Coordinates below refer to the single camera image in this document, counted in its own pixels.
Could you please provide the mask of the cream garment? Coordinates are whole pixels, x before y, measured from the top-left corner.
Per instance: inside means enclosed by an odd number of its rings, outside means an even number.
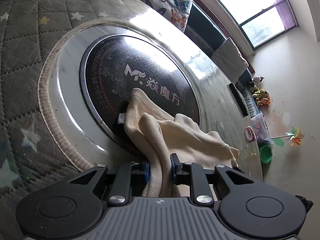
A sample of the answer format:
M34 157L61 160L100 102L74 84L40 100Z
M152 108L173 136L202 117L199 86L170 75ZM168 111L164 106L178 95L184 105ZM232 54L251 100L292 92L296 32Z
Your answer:
M173 153L181 162L197 163L205 169L219 164L238 166L239 150L225 143L219 133L204 133L183 114L171 116L139 88L131 92L124 130L150 162L150 179L143 190L144 197L189 195L187 186L175 186L171 181L170 155Z

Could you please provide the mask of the pink knitted item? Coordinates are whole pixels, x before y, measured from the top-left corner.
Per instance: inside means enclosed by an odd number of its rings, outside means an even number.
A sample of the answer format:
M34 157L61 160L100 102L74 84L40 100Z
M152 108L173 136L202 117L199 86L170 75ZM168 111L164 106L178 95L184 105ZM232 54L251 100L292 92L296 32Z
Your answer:
M255 132L251 126L244 128L244 137L247 143L255 142L257 140Z

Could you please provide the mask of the green plastic bucket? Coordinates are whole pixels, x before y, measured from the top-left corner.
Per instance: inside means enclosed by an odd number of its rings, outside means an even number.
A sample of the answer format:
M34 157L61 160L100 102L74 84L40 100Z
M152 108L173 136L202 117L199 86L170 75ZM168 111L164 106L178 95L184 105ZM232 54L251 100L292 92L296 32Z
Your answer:
M272 148L270 145L259 146L260 160L263 164L268 164L272 160Z

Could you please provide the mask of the clear plastic storage box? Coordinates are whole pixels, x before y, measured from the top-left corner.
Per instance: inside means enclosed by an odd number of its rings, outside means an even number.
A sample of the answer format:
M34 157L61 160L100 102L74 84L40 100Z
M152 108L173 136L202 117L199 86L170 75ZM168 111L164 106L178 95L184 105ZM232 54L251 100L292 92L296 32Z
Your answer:
M262 144L268 141L268 131L262 112L251 118L253 131L255 133L257 143Z

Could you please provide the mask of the black remote control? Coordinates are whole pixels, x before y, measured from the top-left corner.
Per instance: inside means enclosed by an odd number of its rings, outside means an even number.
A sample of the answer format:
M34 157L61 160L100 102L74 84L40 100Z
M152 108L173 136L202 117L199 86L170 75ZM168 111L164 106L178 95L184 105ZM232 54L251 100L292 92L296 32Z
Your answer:
M242 96L242 94L238 91L234 83L230 83L228 85L231 94L233 95L234 101L236 102L239 111L241 112L243 117L249 116L249 112L247 109L246 102Z

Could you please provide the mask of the orange tiger plush toy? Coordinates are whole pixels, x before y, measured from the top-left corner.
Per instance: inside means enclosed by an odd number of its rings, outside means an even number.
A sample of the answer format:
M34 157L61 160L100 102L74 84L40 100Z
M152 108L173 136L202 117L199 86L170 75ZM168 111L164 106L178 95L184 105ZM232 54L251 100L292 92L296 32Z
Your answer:
M261 97L258 98L258 100L256 101L257 106L263 106L263 105L269 105L270 102L270 97Z

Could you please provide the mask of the brown green plush toy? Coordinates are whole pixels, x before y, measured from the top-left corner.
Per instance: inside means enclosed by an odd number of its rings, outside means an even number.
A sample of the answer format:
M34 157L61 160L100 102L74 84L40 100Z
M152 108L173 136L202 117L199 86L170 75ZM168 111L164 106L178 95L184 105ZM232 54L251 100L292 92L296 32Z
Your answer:
M257 86L252 88L252 95L255 100L261 100L263 98L270 97L270 94L266 89L259 89Z

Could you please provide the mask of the colourful paper pinwheel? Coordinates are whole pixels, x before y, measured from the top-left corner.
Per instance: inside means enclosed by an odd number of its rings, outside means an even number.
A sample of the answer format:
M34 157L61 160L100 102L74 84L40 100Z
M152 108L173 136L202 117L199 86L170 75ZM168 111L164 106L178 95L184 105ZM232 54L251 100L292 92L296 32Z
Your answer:
M289 141L292 147L300 146L305 135L301 132L300 128L291 127L289 132L285 132L284 135L271 137L270 140L276 145L282 147L285 145L285 142Z

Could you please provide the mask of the black white plush toy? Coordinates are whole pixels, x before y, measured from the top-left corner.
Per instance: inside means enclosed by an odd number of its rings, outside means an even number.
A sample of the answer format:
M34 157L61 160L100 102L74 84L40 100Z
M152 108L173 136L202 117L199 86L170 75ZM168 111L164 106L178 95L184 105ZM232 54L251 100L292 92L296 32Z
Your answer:
M262 75L255 75L253 76L252 79L254 84L258 87L262 83L262 81L265 79L265 77Z

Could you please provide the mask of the grey plain pillow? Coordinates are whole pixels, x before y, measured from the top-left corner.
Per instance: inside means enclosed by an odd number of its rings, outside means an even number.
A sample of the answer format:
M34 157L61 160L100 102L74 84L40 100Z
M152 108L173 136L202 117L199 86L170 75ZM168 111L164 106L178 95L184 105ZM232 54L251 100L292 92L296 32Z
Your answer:
M213 52L211 59L233 83L236 83L249 67L230 37Z

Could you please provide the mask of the blue bench sofa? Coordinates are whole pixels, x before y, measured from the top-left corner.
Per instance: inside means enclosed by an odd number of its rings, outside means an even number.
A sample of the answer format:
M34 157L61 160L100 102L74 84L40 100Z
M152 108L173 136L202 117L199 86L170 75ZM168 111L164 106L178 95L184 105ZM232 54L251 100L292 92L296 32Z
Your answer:
M251 118L262 117L257 105L259 89L249 63L218 20L212 18L199 0L141 0L183 31L233 83L244 97Z

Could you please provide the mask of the green framed window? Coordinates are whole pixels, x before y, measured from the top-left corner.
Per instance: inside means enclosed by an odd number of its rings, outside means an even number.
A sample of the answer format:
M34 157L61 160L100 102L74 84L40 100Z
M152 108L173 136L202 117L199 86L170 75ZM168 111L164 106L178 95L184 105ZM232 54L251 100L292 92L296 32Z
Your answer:
M297 26L288 0L197 1L215 15L247 57Z

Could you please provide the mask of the grey quilted star tablecloth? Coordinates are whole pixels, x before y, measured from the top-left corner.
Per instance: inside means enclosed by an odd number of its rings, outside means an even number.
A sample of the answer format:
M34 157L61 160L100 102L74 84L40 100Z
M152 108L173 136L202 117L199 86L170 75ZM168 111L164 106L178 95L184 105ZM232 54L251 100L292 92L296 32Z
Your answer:
M262 179L230 83L140 0L1 0L1 211L98 164L148 161L124 130L134 88L219 133L238 167Z

